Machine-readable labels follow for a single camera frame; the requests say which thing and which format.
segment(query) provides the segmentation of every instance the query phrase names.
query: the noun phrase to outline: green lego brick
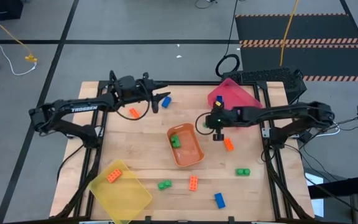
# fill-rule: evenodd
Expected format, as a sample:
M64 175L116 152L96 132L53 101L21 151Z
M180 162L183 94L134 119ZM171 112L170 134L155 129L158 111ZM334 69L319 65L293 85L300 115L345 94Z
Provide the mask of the green lego brick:
M174 148L179 148L179 147L180 147L180 142L179 142L179 141L173 142L173 143L172 143L172 146L173 146Z
M179 141L179 137L177 134L174 134L173 136L171 136L171 142L176 142Z
M176 134L174 134L171 137L171 143L172 143L172 147L174 147L174 148L179 148L180 147L179 137Z
M236 169L236 175L249 176L251 170L249 169Z
M172 187L171 180L164 180L163 182L158 183L158 189L160 189L160 190L164 190L169 187Z

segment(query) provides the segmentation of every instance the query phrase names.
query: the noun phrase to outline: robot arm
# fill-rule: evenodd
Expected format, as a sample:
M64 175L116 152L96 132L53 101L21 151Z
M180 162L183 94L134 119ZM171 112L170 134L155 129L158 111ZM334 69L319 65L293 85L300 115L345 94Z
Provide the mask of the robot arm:
M112 90L96 98L79 100L57 100L37 108L29 110L32 125L35 131L47 134L49 131L58 131L64 135L72 135L81 138L85 147L96 147L98 137L91 125L80 126L62 120L70 113L85 111L115 112L120 107L129 103L148 101L152 104L154 113L158 112L159 101L170 93L153 95L153 90L166 87L164 83L149 79L149 74L144 73L143 78L135 80L132 76L117 79L114 72L110 72Z
M206 116L206 126L214 129L214 141L222 141L222 128L249 127L271 119L296 118L294 122L282 128L271 128L269 131L270 144L283 148L288 137L302 133L309 128L328 128L333 124L334 113L331 107L320 102L298 103L272 108L256 108L251 106L234 107L225 110L224 103L215 102L209 115Z

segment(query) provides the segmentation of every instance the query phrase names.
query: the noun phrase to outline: orange plastic tray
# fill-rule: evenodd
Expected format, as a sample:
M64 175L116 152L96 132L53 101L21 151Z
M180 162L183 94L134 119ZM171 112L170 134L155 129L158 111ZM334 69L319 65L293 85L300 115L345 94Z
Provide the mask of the orange plastic tray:
M176 134L180 141L180 147L174 148L171 144L171 137ZM172 127L167 131L168 141L171 146L173 158L180 167L196 164L204 159L204 153L198 144L194 126L186 123Z

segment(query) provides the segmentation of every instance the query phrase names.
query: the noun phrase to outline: hazard stripe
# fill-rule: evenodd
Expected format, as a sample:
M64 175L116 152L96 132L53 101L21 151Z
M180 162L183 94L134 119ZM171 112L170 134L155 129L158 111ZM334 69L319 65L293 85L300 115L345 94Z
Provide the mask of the hazard stripe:
M324 82L358 82L356 76L319 76L319 75L305 75L303 81L324 81Z
M294 16L344 16L346 13L303 13L303 14L294 14ZM239 14L238 17L253 17L253 16L290 16L289 14Z
M283 44L282 39L241 40L240 44ZM285 44L358 44L358 38L339 39L287 39Z
M244 41L241 47L282 47L282 44L259 44L261 41L258 40L250 40L250 41ZM349 44L349 45L338 45L338 44L286 44L286 48L358 48L358 44Z

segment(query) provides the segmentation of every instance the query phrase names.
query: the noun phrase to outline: yellow cable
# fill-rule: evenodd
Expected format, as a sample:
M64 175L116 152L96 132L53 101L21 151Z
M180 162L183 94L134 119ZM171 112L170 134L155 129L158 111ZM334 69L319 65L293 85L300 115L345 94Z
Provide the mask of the yellow cable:
M281 47L280 66L283 65L285 41L287 40L287 34L288 34L288 31L290 30L292 17L295 14L296 7L298 6L298 2L299 2L299 0L295 1L295 5L293 6L293 9L292 9L292 12L291 12L290 20L288 21L288 24L287 24L287 29L285 30L285 33L284 33L283 45Z
M29 60L33 59L33 60L37 61L37 59L34 58L30 48L28 46L26 46L26 44L23 44L21 41L17 40L7 29L5 29L4 26L0 25L0 28L2 28L7 34L9 34L17 43L21 44L21 46L23 46L24 48L27 49L27 51L29 52L29 56L26 57L26 59L29 59Z

